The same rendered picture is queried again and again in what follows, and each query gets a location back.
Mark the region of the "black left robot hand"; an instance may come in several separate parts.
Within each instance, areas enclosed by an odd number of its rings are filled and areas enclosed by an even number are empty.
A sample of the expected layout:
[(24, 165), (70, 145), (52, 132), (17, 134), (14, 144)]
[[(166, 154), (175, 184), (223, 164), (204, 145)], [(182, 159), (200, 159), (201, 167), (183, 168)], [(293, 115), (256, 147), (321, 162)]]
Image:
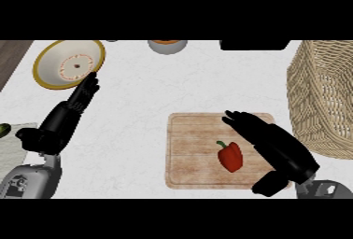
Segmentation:
[(23, 149), (42, 154), (58, 155), (68, 145), (82, 114), (99, 90), (96, 72), (92, 72), (74, 89), (67, 101), (54, 108), (39, 128), (23, 128), (15, 136)]

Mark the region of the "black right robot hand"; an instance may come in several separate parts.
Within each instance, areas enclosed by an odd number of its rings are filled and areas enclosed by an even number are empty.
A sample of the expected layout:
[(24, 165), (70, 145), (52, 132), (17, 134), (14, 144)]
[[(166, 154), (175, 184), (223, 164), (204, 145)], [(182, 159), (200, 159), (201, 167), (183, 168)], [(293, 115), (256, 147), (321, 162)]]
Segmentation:
[(316, 174), (321, 166), (309, 149), (275, 123), (268, 123), (254, 114), (225, 111), (222, 121), (251, 143), (254, 150), (274, 167), (251, 191), (272, 197), (294, 181), (300, 185)]

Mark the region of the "red bell pepper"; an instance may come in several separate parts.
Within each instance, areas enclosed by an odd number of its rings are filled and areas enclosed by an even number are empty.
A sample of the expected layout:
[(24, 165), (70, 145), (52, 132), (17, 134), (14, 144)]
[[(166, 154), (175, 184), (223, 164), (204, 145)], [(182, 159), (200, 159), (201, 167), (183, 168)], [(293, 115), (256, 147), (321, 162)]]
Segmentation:
[(222, 141), (217, 141), (217, 144), (222, 146), (222, 150), (219, 151), (219, 162), (225, 169), (231, 173), (235, 173), (243, 167), (243, 154), (240, 145), (235, 142), (225, 144)]

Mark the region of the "wooden cutting board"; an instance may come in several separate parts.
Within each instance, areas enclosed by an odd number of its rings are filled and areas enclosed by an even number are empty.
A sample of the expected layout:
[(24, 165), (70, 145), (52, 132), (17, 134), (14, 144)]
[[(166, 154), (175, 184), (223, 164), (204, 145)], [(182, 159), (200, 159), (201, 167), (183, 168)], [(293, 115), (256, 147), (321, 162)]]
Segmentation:
[[(222, 121), (223, 113), (173, 113), (167, 124), (166, 184), (175, 190), (250, 190), (269, 162)], [(231, 173), (219, 162), (222, 145), (240, 145), (244, 163)]]

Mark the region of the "tan wicker basket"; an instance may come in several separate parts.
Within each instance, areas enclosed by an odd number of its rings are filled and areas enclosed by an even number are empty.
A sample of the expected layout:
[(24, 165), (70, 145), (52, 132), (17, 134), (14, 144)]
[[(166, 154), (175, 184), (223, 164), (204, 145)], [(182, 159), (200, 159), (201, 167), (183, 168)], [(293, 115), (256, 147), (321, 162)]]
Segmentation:
[(293, 134), (325, 157), (353, 160), (353, 40), (303, 40), (287, 68)]

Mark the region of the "pale grey placemat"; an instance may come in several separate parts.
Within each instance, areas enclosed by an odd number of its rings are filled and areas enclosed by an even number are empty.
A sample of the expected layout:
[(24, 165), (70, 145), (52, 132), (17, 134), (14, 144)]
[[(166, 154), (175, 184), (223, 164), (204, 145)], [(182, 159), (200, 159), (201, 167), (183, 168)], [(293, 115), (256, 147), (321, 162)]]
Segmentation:
[(15, 136), (23, 128), (36, 128), (37, 123), (14, 124), (11, 132), (0, 138), (0, 181), (11, 170), (24, 163), (28, 151), (23, 149), (23, 142)]

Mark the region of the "white bowl with yellow rim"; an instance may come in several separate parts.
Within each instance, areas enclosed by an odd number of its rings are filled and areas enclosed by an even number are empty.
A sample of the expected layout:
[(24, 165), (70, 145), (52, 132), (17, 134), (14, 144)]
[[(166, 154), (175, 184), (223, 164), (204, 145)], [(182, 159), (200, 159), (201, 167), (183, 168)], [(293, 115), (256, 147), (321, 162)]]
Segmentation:
[(33, 64), (33, 78), (51, 90), (76, 87), (105, 62), (107, 50), (99, 40), (58, 40), (40, 52)]

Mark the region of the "brown wooden panel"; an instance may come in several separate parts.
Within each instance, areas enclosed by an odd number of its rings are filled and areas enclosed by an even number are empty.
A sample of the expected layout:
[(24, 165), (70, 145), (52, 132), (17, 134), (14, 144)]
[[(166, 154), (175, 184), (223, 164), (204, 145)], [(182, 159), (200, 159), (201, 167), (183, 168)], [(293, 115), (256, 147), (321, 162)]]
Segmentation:
[(0, 40), (0, 91), (31, 47), (31, 40)]

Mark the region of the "black appliance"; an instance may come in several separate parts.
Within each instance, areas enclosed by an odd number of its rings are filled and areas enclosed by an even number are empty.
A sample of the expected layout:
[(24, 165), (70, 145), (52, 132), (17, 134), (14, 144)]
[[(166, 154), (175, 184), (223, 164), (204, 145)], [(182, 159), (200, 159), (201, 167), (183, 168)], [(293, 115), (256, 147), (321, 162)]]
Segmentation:
[(220, 40), (222, 50), (282, 50), (285, 49), (288, 40), (250, 41), (250, 40)]

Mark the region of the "grey cup with orange contents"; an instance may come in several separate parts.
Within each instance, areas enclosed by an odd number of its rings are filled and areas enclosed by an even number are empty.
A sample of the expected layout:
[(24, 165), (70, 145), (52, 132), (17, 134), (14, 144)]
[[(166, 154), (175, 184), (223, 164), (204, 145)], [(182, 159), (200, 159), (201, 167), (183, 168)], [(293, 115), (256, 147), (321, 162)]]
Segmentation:
[(185, 49), (188, 41), (179, 40), (178, 42), (158, 43), (154, 40), (150, 40), (148, 44), (154, 52), (170, 55), (179, 53)]

